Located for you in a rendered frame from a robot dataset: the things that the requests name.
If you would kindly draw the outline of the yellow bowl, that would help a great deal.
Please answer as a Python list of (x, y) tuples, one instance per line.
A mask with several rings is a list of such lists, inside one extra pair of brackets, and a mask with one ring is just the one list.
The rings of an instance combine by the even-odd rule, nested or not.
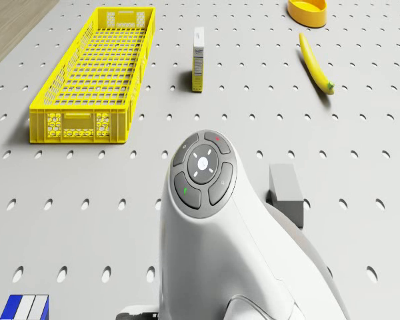
[(327, 22), (326, 0), (287, 0), (289, 15), (298, 23), (319, 28)]

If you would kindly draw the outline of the puzzle cube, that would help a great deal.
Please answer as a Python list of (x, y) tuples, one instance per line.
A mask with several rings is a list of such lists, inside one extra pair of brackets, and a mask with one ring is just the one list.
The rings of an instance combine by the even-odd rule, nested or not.
[(0, 320), (49, 320), (49, 296), (10, 295)]

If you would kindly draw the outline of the yellow and white carton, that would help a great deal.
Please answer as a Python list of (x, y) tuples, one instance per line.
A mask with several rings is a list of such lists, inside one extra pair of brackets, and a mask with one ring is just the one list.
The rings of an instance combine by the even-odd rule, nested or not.
[(204, 27), (196, 27), (193, 37), (193, 63), (192, 63), (192, 91), (203, 91), (203, 69), (204, 69), (204, 47), (205, 30)]

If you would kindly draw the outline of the yellow basket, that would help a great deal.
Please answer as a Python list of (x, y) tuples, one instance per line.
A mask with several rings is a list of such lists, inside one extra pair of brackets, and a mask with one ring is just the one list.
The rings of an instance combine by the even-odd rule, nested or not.
[(154, 32), (154, 7), (96, 8), (30, 104), (30, 142), (125, 143)]

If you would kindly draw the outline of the grey cube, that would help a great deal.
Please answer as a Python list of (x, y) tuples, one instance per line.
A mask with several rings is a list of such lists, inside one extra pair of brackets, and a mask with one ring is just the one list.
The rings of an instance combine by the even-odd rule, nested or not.
[(270, 164), (269, 201), (298, 228), (304, 226), (303, 194), (290, 163)]

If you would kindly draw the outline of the banana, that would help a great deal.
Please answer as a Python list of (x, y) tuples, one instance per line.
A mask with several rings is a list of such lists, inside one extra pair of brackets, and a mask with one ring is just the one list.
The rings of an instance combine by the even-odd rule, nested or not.
[(299, 34), (299, 43), (301, 47), (301, 52), (303, 55), (304, 62), (312, 76), (315, 84), (327, 95), (334, 94), (334, 86), (335, 84), (328, 80), (324, 72), (321, 70), (319, 63), (317, 62), (311, 46), (304, 36), (304, 34)]

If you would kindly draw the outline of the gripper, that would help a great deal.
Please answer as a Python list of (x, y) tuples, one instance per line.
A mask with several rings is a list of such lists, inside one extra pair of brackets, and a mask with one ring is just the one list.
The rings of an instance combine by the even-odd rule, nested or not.
[(116, 315), (115, 320), (159, 320), (159, 306), (129, 305)]

